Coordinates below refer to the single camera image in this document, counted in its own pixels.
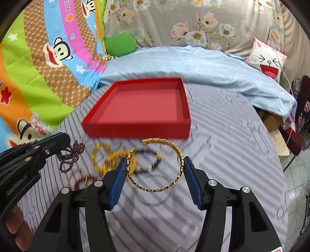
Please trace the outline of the left hand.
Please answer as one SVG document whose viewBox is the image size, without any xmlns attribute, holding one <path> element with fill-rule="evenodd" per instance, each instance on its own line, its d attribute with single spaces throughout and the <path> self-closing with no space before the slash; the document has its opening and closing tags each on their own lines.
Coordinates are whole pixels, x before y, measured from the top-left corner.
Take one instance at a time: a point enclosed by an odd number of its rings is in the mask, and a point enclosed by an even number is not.
<svg viewBox="0 0 310 252">
<path fill-rule="evenodd" d="M 17 205 L 13 207 L 7 216 L 6 227 L 14 235 L 15 243 L 19 249 L 21 251 L 28 251 L 34 236 L 27 222 L 24 220 L 22 210 Z"/>
</svg>

